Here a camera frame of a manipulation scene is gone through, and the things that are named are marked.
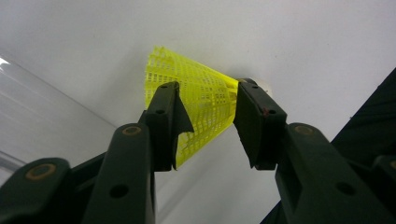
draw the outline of screw hole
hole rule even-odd
[[[112,198],[122,198],[128,193],[129,189],[126,185],[117,185],[110,190]]]
[[[126,129],[122,130],[123,134],[131,135],[131,136],[136,135],[136,134],[138,134],[140,132],[142,132],[142,129],[137,127],[137,126],[130,126],[130,127],[126,128]]]
[[[51,163],[45,163],[37,165],[36,167],[30,169],[25,177],[29,180],[42,180],[47,178],[48,176],[54,174],[56,171],[56,165]]]
[[[312,130],[311,128],[304,126],[304,125],[299,125],[299,126],[295,127],[294,130],[297,133],[304,134],[304,135],[311,135],[314,133],[314,130]]]
[[[356,193],[356,190],[345,182],[339,182],[335,187],[346,195],[354,195]]]

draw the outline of yellow mesh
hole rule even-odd
[[[155,47],[146,67],[146,108],[157,88],[177,81],[194,133],[178,137],[177,167],[233,123],[238,81],[164,47]]]

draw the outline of white ceiling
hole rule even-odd
[[[6,0],[0,54],[48,83],[36,88],[64,93],[87,108],[81,116],[113,129],[138,120],[147,56],[164,45],[226,75],[266,80],[289,122],[331,140],[396,66],[395,10],[392,0]],[[81,149],[67,150],[75,164]],[[234,127],[157,180],[158,223],[259,223],[279,198],[273,172],[248,168]]]

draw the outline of yellow shuttlecock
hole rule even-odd
[[[146,67],[146,108],[157,88],[177,81],[194,133],[177,143],[177,167],[227,129],[235,116],[238,81],[164,47],[155,47]]]

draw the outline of black machine part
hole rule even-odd
[[[396,90],[395,74],[382,87]],[[387,97],[376,97],[382,87],[370,99]],[[355,157],[359,151],[348,142],[367,141],[350,131],[363,124],[395,123],[393,96],[381,103],[393,104],[387,113],[374,120],[364,119],[372,117],[361,113],[364,105],[357,113],[360,121],[352,118],[331,144],[315,127],[287,124],[286,113],[265,91],[252,81],[240,82],[235,127],[250,166],[276,168],[281,196],[262,223],[396,223],[391,205],[395,190],[389,187],[396,182],[396,158],[388,144],[394,146],[396,125],[372,130],[386,128],[384,137],[376,140],[387,142],[387,149],[373,149],[374,154]],[[376,102],[368,102],[375,110]],[[175,166],[177,137],[192,131],[178,84],[166,83],[138,123],[115,131],[107,153],[73,169],[65,160],[49,158],[18,170],[0,188],[0,224],[155,223],[154,172]]]

